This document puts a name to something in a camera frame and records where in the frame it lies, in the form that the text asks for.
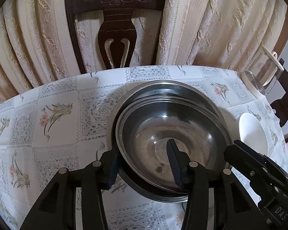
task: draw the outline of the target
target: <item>tablecloth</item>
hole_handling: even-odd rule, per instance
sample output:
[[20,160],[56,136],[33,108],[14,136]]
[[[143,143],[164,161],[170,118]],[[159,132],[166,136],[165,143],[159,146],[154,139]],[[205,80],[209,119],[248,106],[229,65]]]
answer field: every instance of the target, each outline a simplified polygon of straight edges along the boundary
[[[240,115],[253,114],[266,133],[268,156],[288,172],[278,118],[268,101],[255,98],[235,71],[146,66],[87,73],[40,86],[0,104],[0,215],[11,229],[20,228],[59,168],[84,168],[100,158],[108,148],[106,127],[117,101],[139,83],[157,79],[180,81],[206,94],[220,108],[233,139],[237,138]],[[246,178],[233,172],[258,202]],[[184,203],[149,200],[119,177],[110,191],[103,192],[103,201],[110,229],[180,229],[184,217]],[[76,209],[77,229],[82,229],[80,189]],[[209,218],[212,216],[210,200]]]

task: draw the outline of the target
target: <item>chair backrest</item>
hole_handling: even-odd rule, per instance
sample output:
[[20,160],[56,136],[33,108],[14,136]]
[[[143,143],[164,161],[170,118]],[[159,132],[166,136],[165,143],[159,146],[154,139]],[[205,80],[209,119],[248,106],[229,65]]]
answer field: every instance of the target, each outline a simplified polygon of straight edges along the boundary
[[[86,73],[86,70],[75,27],[74,16],[76,14],[94,10],[103,10],[103,23],[98,32],[98,45],[104,64],[107,69],[112,68],[105,49],[105,42],[108,39],[113,39],[114,41],[110,45],[110,53],[114,68],[121,67],[122,57],[125,50],[125,45],[121,40],[126,38],[129,40],[129,49],[127,52],[125,67],[128,67],[137,39],[137,32],[131,22],[133,9],[145,8],[163,11],[164,3],[165,0],[65,0],[68,29],[80,72]],[[159,22],[158,36],[160,33],[161,22],[162,15]],[[155,64],[156,62],[158,36],[155,42],[152,64]]]
[[285,90],[285,95],[271,103],[271,107],[275,109],[276,116],[280,119],[280,126],[283,127],[288,120],[288,72],[283,71],[278,81]]

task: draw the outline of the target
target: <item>curtain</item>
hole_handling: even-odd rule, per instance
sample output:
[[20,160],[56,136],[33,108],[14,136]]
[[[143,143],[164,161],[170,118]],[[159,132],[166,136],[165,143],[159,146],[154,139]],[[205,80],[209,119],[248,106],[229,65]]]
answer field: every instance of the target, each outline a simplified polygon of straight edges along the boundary
[[[272,51],[286,14],[283,0],[166,0],[163,13],[136,9],[130,66],[149,65],[160,16],[158,65],[242,71],[261,44]],[[104,69],[97,43],[102,11],[78,15],[88,72]],[[7,0],[0,10],[0,103],[34,87],[79,75],[64,0]]]

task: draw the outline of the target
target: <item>screw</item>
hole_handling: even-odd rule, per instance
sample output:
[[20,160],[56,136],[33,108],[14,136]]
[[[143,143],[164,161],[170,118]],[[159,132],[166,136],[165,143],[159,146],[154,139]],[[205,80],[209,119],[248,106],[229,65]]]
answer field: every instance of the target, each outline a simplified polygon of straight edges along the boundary
[[198,163],[195,161],[191,161],[191,162],[189,162],[189,165],[193,168],[196,168],[198,166]]
[[93,162],[93,166],[94,167],[99,167],[101,165],[101,162],[100,161],[94,161]]
[[230,169],[223,169],[223,173],[226,175],[230,175],[232,172]]
[[67,172],[67,168],[60,168],[59,173],[60,174],[65,174]]

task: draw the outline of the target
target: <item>dining table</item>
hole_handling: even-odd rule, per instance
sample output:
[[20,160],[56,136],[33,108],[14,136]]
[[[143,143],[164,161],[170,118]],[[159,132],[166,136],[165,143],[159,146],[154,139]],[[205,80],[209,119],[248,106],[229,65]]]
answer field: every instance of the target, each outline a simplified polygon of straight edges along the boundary
[[[288,172],[288,152],[278,118],[266,98],[254,97],[236,71],[140,66],[86,73],[34,88],[0,104],[0,215],[11,229],[20,228],[60,168],[84,168],[111,148],[106,143],[106,129],[115,104],[126,92],[151,80],[175,80],[203,92],[220,109],[233,140],[239,138],[239,117],[254,115],[266,134],[268,157]],[[232,171],[258,203],[260,197],[249,181],[234,168]],[[145,198],[119,176],[102,197],[111,230],[181,229],[186,203]],[[212,190],[210,227],[214,218],[211,198]],[[76,191],[76,227],[82,229],[80,188]]]

